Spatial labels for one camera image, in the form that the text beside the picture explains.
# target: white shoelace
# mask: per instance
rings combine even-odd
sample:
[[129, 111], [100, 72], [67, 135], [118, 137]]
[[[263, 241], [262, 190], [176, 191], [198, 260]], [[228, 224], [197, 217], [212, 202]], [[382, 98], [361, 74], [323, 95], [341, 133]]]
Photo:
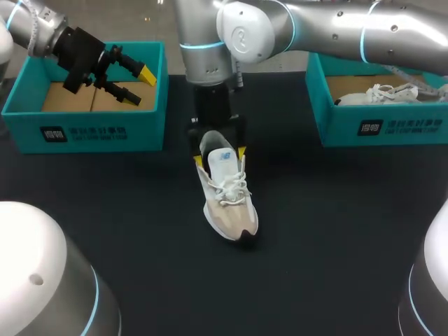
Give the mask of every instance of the white shoelace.
[[382, 102], [385, 97], [389, 99], [394, 99], [394, 94], [389, 93], [389, 90], [392, 90], [393, 86], [390, 85], [380, 85], [375, 84], [369, 90], [367, 90], [367, 95], [372, 98], [372, 103]]
[[413, 84], [419, 88], [419, 92], [424, 93], [428, 96], [439, 96], [440, 102], [447, 102], [448, 101], [448, 91], [443, 87], [439, 89], [435, 89], [434, 87], [431, 87], [430, 85], [422, 82], [421, 80], [418, 80], [417, 78], [408, 75], [403, 70], [400, 70], [396, 66], [391, 65], [382, 65], [385, 69], [389, 70], [392, 74], [395, 74], [401, 78], [403, 78], [405, 81], [409, 82], [410, 84]]
[[246, 173], [243, 171], [226, 177], [219, 185], [209, 181], [209, 186], [216, 190], [216, 200], [223, 206], [242, 204], [246, 196], [250, 195], [247, 189]]

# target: box logo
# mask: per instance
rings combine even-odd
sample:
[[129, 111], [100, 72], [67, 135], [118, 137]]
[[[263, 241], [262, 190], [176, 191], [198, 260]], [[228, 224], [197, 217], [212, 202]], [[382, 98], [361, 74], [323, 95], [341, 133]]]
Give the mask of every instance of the box logo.
[[372, 136], [378, 135], [381, 132], [381, 127], [383, 126], [383, 120], [363, 120], [361, 125], [359, 125], [358, 136]]
[[385, 135], [434, 134], [442, 127], [442, 119], [390, 120], [387, 122]]
[[47, 142], [67, 142], [64, 130], [60, 126], [41, 127], [41, 132]]
[[73, 141], [126, 141], [127, 130], [123, 126], [69, 127], [69, 136]]

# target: beige shoe panel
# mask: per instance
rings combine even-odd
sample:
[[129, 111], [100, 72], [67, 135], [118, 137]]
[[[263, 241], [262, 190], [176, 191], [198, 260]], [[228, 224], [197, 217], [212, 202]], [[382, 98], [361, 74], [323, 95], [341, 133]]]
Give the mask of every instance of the beige shoe panel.
[[215, 225], [227, 237], [238, 240], [243, 230], [251, 235], [257, 232], [257, 224], [251, 220], [246, 204], [221, 206], [218, 201], [207, 201], [209, 213]]

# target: shoe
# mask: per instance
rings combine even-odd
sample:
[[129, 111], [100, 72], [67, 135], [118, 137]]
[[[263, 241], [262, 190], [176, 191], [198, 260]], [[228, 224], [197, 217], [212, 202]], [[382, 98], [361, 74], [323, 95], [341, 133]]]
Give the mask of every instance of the shoe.
[[199, 146], [197, 172], [204, 189], [204, 215], [212, 228], [229, 241], [253, 243], [258, 215], [246, 182], [246, 157], [241, 161], [224, 136], [209, 131]]
[[404, 84], [399, 87], [375, 84], [366, 93], [347, 94], [337, 101], [338, 106], [352, 105], [386, 105], [420, 103], [417, 99], [419, 88], [413, 84]]

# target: shoe tongue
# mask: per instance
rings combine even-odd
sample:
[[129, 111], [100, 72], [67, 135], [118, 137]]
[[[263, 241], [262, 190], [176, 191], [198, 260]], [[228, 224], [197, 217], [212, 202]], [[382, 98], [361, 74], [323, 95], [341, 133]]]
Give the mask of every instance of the shoe tongue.
[[219, 148], [209, 154], [211, 179], [216, 183], [224, 182], [227, 176], [239, 172], [237, 153], [231, 148]]

